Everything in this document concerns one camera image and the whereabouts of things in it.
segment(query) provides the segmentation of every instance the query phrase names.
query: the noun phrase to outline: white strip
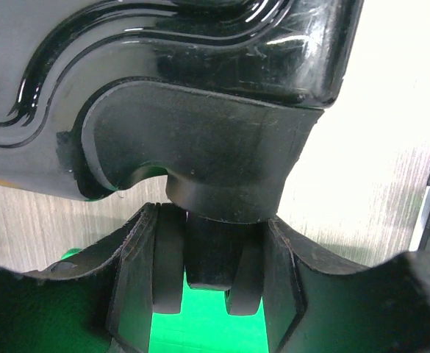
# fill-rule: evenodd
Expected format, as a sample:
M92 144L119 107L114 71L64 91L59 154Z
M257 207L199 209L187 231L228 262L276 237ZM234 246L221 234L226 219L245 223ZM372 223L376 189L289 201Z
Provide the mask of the white strip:
M412 233L411 243L409 245L410 252L416 252L419 249L420 241L422 240L423 231L426 228L427 220L430 215L430 186L427 187L426 193L423 195L422 205L420 206L418 220L415 224L414 232Z

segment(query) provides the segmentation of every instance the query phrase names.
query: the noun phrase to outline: green surface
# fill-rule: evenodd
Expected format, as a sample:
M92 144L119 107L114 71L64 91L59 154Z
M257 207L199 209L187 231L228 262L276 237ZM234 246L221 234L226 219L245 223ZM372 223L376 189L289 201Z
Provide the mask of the green surface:
M223 292L184 285L182 312L153 315L150 353L266 353L262 304L254 316L226 313Z

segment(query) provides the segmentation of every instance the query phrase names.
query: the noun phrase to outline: glossy black plastic container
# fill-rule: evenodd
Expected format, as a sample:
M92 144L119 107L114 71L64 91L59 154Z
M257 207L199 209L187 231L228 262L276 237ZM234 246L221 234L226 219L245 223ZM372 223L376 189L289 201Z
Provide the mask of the glossy black plastic container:
M169 174L168 195L187 210L269 218L309 131L337 98L361 5L0 1L0 180L100 199ZM91 116L107 99L112 112ZM213 150L224 142L224 154ZM208 201L216 205L201 209ZM220 211L226 203L243 211Z

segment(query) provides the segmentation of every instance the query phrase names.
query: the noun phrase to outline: green object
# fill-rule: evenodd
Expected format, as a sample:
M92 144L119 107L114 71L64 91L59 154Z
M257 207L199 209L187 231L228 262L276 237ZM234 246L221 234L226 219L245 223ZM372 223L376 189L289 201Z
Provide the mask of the green object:
M71 249L62 260L80 252ZM266 353L262 303L253 316L230 316L224 293L193 290L184 281L182 311L153 314L150 353Z

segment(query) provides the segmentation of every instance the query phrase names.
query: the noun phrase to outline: wood grain surface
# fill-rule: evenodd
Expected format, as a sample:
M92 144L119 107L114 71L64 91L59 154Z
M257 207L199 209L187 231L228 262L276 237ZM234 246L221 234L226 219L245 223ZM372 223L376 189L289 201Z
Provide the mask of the wood grain surface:
M279 215L373 265L406 250L430 171L430 1L366 1L345 83L284 189ZM0 187L0 264L45 268L118 228L165 178L99 202Z

